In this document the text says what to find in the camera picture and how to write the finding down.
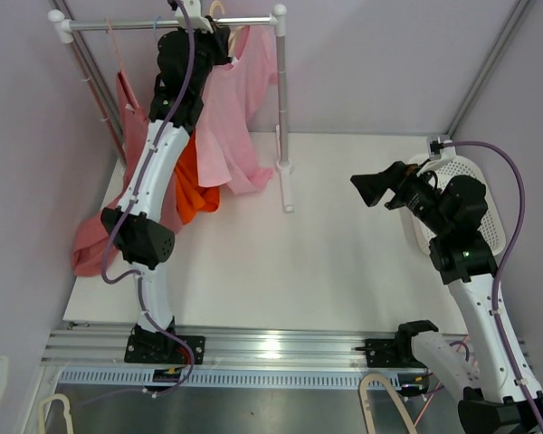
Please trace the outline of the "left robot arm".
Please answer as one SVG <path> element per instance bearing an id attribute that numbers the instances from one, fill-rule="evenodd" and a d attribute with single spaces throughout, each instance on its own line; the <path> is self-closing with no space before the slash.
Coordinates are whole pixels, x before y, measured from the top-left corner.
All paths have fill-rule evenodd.
<path id="1" fill-rule="evenodd" d="M 174 314 L 170 306 L 165 264 L 176 245 L 176 234 L 162 222 L 164 201 L 176 163 L 189 142 L 204 107 L 202 94 L 212 70 L 230 63 L 228 27 L 209 32 L 176 30 L 157 43 L 158 74 L 148 113 L 144 144 L 125 192 L 117 205 L 101 212 L 109 238 L 101 277 L 116 284 L 106 269 L 116 248 L 129 264 L 122 277 L 132 276 L 140 308 L 137 327 L 151 333 L 145 352 L 158 363 L 176 354 L 170 335 Z"/>

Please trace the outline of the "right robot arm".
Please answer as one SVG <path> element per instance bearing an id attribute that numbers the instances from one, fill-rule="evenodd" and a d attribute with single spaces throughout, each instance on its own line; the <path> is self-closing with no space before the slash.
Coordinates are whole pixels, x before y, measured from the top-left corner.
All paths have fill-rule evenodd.
<path id="1" fill-rule="evenodd" d="M 368 207 L 386 192 L 388 210 L 406 208 L 433 232 L 430 259 L 459 308 L 476 364 L 467 362 L 430 321 L 404 323 L 394 344 L 396 360 L 423 364 L 456 400 L 467 433 L 543 433 L 543 388 L 512 329 L 498 281 L 499 265 L 480 232 L 488 211 L 486 187 L 468 175 L 443 189 L 418 165 L 397 161 L 373 175 L 352 175 Z"/>

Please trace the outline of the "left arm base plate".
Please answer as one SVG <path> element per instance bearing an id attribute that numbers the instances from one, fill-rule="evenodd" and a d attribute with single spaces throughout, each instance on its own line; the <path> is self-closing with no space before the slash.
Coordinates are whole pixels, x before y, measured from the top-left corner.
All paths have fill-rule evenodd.
<path id="1" fill-rule="evenodd" d="M 193 351 L 195 364 L 201 365 L 205 355 L 205 337 L 202 335 L 180 335 Z M 138 364 L 190 364 L 189 352 L 181 344 L 163 335 L 141 337 L 131 335 L 124 354 L 125 363 Z"/>

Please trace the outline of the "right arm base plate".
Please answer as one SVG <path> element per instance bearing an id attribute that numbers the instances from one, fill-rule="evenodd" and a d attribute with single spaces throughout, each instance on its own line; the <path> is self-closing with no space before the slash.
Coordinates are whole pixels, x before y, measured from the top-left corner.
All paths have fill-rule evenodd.
<path id="1" fill-rule="evenodd" d="M 408 344 L 392 339 L 365 339 L 355 351 L 365 356 L 369 368 L 401 368 L 423 369 L 424 364 L 418 362 Z"/>

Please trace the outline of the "light pink t shirt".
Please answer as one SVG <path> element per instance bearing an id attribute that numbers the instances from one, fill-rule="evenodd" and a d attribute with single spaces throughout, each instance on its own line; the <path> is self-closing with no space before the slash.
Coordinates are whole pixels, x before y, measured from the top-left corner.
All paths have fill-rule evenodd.
<path id="1" fill-rule="evenodd" d="M 202 187 L 225 185 L 235 194 L 255 193 L 273 175 L 260 166 L 248 130 L 276 75 L 268 31 L 245 26 L 235 37 L 234 54 L 232 62 L 213 67 L 203 91 L 195 129 L 198 181 Z"/>

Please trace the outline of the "orange t shirt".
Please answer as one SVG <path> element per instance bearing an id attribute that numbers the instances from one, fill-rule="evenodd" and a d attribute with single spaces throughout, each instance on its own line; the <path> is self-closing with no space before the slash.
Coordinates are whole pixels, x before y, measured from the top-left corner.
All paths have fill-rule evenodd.
<path id="1" fill-rule="evenodd" d="M 199 212 L 216 212 L 220 205 L 220 190 L 199 185 L 195 134 L 183 149 L 175 167 L 176 209 L 181 222 L 187 225 Z"/>

